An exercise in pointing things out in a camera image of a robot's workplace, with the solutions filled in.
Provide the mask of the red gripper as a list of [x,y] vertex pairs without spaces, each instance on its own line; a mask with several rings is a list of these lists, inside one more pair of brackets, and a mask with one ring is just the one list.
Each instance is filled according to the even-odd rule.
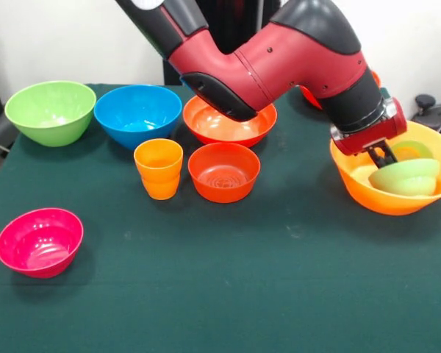
[[[403,134],[407,125],[401,104],[396,98],[387,98],[383,104],[383,114],[378,121],[358,132],[344,133],[335,126],[331,126],[330,129],[334,145],[343,154],[349,156],[366,151],[377,168],[385,167],[386,163],[398,162],[385,140]],[[376,148],[372,147],[379,142],[383,156],[378,154]]]

